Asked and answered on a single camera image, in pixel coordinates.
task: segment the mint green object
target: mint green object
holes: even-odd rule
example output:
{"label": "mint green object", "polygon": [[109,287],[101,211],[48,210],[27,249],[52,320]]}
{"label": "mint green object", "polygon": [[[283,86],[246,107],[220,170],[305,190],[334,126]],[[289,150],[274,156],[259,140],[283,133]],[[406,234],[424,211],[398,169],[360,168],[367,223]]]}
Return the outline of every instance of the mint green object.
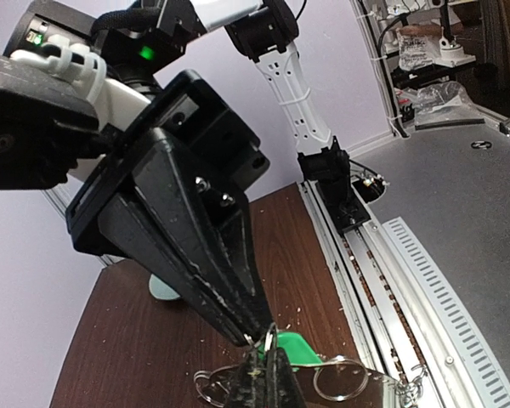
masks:
{"label": "mint green object", "polygon": [[[287,358],[292,366],[306,364],[321,364],[323,361],[298,333],[280,331],[278,333],[278,347],[286,351]],[[259,353],[263,353],[264,346],[259,347]]]}

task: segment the metal plate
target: metal plate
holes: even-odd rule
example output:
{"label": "metal plate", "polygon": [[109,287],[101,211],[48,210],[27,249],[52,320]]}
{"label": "metal plate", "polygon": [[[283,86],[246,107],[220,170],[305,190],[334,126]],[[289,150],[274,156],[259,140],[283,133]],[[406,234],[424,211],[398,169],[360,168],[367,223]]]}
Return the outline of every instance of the metal plate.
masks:
{"label": "metal plate", "polygon": [[[485,406],[510,407],[510,383],[437,264],[402,218],[387,222],[385,228],[452,337]],[[446,364],[452,368],[455,361],[449,357]]]}
{"label": "metal plate", "polygon": [[[472,149],[478,140],[493,146]],[[357,159],[391,183],[374,213],[408,223],[510,381],[510,139],[482,125],[443,129]]]}

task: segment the bolt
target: bolt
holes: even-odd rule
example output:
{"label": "bolt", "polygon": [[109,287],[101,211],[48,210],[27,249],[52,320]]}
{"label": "bolt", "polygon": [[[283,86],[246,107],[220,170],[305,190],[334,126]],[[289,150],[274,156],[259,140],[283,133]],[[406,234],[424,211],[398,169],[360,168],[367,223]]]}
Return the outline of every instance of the bolt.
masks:
{"label": "bolt", "polygon": [[224,193],[223,194],[223,197],[221,198],[221,207],[229,207],[229,206],[232,206],[236,203],[235,199],[232,198],[230,195],[228,195],[227,193]]}
{"label": "bolt", "polygon": [[199,193],[208,191],[210,188],[210,184],[202,177],[197,177],[195,179],[195,183],[196,183],[196,191],[198,191]]}
{"label": "bolt", "polygon": [[1,134],[0,135],[0,155],[2,153],[6,153],[11,150],[11,148],[15,145],[15,136],[11,134]]}

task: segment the metal keyring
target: metal keyring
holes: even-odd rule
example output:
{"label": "metal keyring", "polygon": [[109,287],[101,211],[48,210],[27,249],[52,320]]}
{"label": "metal keyring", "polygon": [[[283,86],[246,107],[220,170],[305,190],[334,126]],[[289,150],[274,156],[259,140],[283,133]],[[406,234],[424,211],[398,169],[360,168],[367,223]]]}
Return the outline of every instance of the metal keyring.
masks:
{"label": "metal keyring", "polygon": [[252,337],[251,337],[249,334],[244,334],[244,338],[245,338],[245,339],[246,339],[246,341],[247,341],[247,345],[248,345],[249,347],[251,347],[252,349],[254,349],[254,348],[255,348],[255,343],[253,342]]}
{"label": "metal keyring", "polygon": [[275,323],[270,325],[269,330],[266,332],[266,338],[264,339],[264,353],[268,354],[271,349],[275,349],[278,342],[278,328]]}
{"label": "metal keyring", "polygon": [[[202,386],[199,384],[200,380],[206,380],[206,381],[208,381],[208,385],[210,385],[209,382],[210,382],[210,378],[211,378],[212,374],[213,373],[210,371],[198,371],[195,374],[194,382],[195,382],[196,392],[208,404],[215,406],[217,408],[224,408],[224,403],[218,402],[215,399],[213,399],[212,397],[210,397],[209,395],[204,394],[202,391]],[[223,387],[223,385],[219,384],[219,387],[221,387],[225,393],[227,393],[227,394],[229,393],[229,391],[227,389],[225,389]]]}
{"label": "metal keyring", "polygon": [[[318,385],[318,380],[320,378],[320,375],[326,366],[358,366],[364,372],[363,382],[353,393],[349,393],[347,395],[337,395],[334,397],[331,395],[327,395],[323,391],[321,391],[321,389]],[[366,386],[368,385],[368,377],[369,377],[368,370],[366,369],[366,367],[364,365],[362,365],[361,363],[359,363],[355,360],[346,359],[345,357],[339,355],[335,359],[326,361],[326,363],[321,367],[321,369],[319,369],[315,372],[314,389],[315,389],[315,392],[324,400],[332,401],[332,402],[343,402],[343,401],[347,401],[347,400],[352,400],[353,398],[361,395],[362,392],[365,391]]]}

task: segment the wooden table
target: wooden table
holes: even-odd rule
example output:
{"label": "wooden table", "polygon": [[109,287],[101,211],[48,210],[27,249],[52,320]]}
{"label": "wooden table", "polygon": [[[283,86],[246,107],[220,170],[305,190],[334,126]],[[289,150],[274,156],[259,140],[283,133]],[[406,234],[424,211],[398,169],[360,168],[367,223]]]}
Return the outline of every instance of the wooden table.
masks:
{"label": "wooden table", "polygon": [[[252,204],[259,273],[279,328],[317,353],[358,358],[336,289],[296,185]],[[182,302],[148,291],[136,263],[105,269],[59,377],[53,408],[196,408],[192,377],[241,360]]]}

